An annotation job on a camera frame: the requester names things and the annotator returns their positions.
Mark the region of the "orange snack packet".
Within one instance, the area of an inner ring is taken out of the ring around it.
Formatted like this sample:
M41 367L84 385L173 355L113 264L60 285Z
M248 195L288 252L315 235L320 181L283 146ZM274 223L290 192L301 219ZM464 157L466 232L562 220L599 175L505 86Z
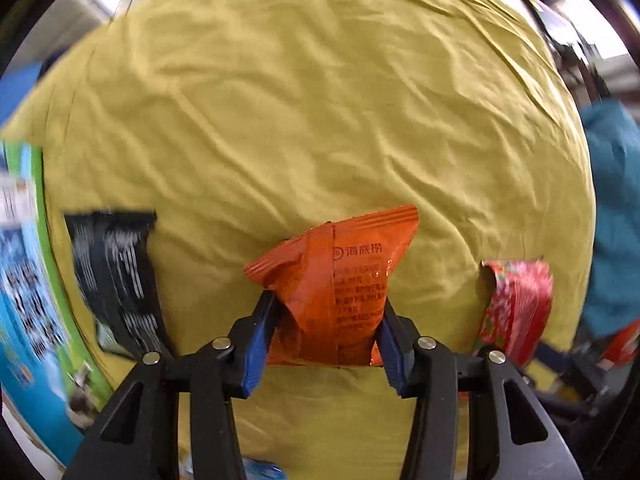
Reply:
M247 263L244 274L286 307L268 362L380 366L388 280L418 226L414 205L326 222Z

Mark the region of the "blue tissue pack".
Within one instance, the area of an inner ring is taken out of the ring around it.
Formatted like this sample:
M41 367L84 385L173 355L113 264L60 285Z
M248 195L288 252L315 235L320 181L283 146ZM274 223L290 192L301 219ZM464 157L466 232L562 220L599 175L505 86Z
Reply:
M247 480L288 480L288 475L276 464L253 460L249 457L242 458L242 464ZM181 479L193 479L192 456L186 454L179 463Z

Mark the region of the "yellow tablecloth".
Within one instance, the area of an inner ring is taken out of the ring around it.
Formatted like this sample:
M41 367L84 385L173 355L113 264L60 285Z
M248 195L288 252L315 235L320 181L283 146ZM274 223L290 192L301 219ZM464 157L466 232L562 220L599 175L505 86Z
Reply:
M546 339L582 312L596 205L585 133L547 45L500 0L145 0L53 66L2 127L41 148L50 240L96 346L69 212L152 210L170 340L190 353L253 310L244 266L328 221L404 205L390 277L419 330L468 352L485 260L549 263Z

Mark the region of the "black snack packet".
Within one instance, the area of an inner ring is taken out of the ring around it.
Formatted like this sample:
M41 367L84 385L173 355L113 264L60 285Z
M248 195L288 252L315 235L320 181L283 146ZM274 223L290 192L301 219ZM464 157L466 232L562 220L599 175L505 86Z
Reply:
M91 311L96 344L105 353L138 360L149 352L175 357L158 299L148 239L153 211L66 214L75 278Z

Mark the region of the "open cardboard box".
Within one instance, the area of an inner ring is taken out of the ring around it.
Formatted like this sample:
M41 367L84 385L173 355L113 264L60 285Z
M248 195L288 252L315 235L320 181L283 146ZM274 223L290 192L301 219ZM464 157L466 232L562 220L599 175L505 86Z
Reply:
M63 466L112 393L80 336L52 254L38 148L1 145L1 385Z

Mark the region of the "teal blanket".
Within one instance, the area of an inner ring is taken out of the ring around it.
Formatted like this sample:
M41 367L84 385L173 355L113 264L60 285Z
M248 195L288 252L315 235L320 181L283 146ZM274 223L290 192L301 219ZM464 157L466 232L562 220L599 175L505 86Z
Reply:
M596 338L639 318L639 126L621 102L580 111L596 193L596 235L582 322Z

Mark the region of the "blue foam mat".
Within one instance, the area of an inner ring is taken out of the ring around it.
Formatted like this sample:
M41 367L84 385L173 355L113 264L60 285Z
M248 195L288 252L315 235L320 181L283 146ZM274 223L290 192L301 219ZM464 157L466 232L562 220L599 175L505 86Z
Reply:
M3 125L32 91L40 78L43 62L6 72L0 80L0 125Z

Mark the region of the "red snack packet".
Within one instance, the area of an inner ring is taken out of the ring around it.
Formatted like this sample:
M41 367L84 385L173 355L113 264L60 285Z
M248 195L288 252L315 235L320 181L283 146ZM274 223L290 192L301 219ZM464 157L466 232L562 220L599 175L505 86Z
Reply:
M464 274L464 305L470 309L458 350L502 352L524 372L541 343L553 306L554 278L542 259L485 259Z

